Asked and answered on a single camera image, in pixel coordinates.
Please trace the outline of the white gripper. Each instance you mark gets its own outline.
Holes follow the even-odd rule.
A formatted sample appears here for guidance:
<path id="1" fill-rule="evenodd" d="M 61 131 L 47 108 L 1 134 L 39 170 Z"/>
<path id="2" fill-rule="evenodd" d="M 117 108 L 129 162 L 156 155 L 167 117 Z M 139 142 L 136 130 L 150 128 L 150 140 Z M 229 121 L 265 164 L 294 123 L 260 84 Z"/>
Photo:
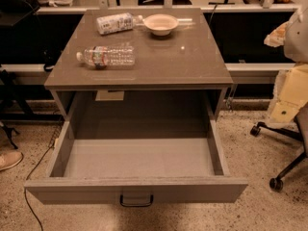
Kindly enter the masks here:
<path id="1" fill-rule="evenodd" d="M 280 70 L 269 103 L 267 122 L 275 128 L 290 123 L 308 103 L 308 64 Z"/>

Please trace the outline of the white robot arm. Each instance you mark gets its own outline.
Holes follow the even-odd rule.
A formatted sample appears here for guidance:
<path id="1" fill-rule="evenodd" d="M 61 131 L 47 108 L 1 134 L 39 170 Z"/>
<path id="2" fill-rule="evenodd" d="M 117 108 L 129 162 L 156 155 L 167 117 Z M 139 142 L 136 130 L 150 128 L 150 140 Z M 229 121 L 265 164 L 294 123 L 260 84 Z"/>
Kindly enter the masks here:
<path id="1" fill-rule="evenodd" d="M 290 123 L 308 102 L 308 8 L 298 9 L 266 36 L 264 44 L 282 46 L 285 57 L 295 62 L 290 70 L 280 71 L 275 80 L 268 122 L 278 128 Z"/>

